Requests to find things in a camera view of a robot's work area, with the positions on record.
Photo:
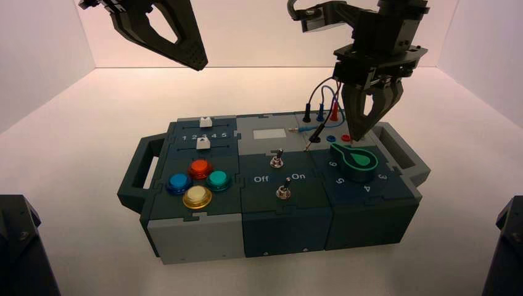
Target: white backdrop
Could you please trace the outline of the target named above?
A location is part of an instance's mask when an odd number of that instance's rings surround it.
[[[94,68],[70,0],[0,1],[0,133]]]
[[[523,127],[521,0],[461,0],[438,66]]]
[[[209,67],[332,67],[335,49],[350,41],[351,29],[344,25],[303,34],[301,24],[287,14],[286,0],[192,0]],[[299,0],[307,8],[325,0]],[[458,0],[430,0],[414,40],[429,53],[420,65],[435,66]],[[377,9],[377,0],[356,0],[352,5]],[[102,7],[80,11],[97,67],[180,67],[160,55],[128,42],[114,29]],[[155,23],[159,15],[150,15]],[[157,27],[160,34],[167,23]]]

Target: carrying handle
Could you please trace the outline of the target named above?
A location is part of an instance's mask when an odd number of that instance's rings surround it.
[[[144,184],[149,172],[153,157],[159,157],[163,142],[167,133],[158,134],[142,138],[129,168],[123,177],[118,190],[118,198],[124,207],[136,213],[141,213],[144,202],[149,194],[148,189],[144,189]]]
[[[373,132],[396,160],[403,175],[408,177],[416,187],[423,184],[430,174],[430,168],[400,134],[386,122],[376,124]]]

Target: screw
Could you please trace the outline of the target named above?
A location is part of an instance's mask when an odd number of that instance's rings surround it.
[[[518,243],[523,244],[523,236],[517,232],[512,233],[512,238]]]
[[[21,241],[25,241],[25,239],[29,237],[29,232],[27,231],[22,231],[20,232],[20,235],[18,236],[18,240],[21,242]]]

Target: push button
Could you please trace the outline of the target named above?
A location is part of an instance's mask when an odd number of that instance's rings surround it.
[[[183,204],[190,209],[204,208],[212,200],[212,192],[203,186],[192,186],[183,195]]]
[[[172,194],[183,194],[192,186],[192,179],[185,174],[176,174],[169,179],[167,191]]]
[[[204,159],[193,161],[189,167],[189,175],[195,180],[205,179],[211,172],[211,164]]]
[[[207,178],[207,186],[211,191],[224,191],[230,183],[231,178],[224,171],[214,171]]]

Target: red button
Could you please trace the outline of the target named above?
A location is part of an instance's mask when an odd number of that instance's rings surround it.
[[[189,167],[189,175],[195,180],[201,180],[207,178],[212,170],[212,165],[208,161],[198,159],[193,161]]]

